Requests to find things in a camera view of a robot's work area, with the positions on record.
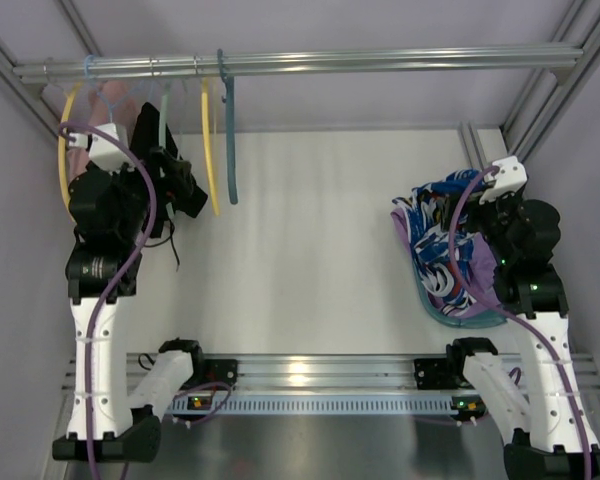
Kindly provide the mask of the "blue red white patterned trousers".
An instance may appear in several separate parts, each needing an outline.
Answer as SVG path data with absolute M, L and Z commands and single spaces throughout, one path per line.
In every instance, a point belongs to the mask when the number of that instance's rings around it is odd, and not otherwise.
M 392 199 L 393 210 L 398 206 L 406 209 L 410 243 L 423 260 L 432 261 L 447 252 L 450 263 L 444 203 L 451 196 L 463 193 L 476 175 L 475 169 L 458 170 L 443 180 L 414 187 L 407 195 Z

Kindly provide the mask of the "mint green plastic hanger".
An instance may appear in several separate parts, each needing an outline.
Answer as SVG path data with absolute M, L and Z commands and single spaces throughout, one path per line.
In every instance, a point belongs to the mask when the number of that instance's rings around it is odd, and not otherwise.
M 190 93 L 186 77 L 152 79 L 147 99 L 157 99 L 158 143 L 167 146 L 167 133 L 171 132 L 175 145 L 181 149 L 184 127 L 188 115 Z

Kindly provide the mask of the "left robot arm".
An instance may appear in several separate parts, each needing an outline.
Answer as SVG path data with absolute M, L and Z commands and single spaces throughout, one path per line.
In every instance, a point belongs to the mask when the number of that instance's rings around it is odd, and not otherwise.
M 164 342 L 134 391 L 127 388 L 124 318 L 117 310 L 137 293 L 139 243 L 158 237 L 173 211 L 194 218 L 206 203 L 191 165 L 176 150 L 151 147 L 117 171 L 91 165 L 69 185 L 76 243 L 66 267 L 76 332 L 74 405 L 56 460 L 149 463 L 175 394 L 204 375 L 196 340 Z

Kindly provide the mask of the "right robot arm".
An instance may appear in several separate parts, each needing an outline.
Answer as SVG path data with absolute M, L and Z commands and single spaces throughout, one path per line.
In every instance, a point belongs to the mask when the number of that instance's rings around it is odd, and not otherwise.
M 519 193 L 496 199 L 453 194 L 443 202 L 445 227 L 479 233 L 494 254 L 496 298 L 482 305 L 505 317 L 519 349 L 520 389 L 485 338 L 447 348 L 457 373 L 479 394 L 503 440 L 511 479 L 600 479 L 600 442 L 587 418 L 569 348 L 568 303 L 551 263 L 561 237 L 550 204 Z

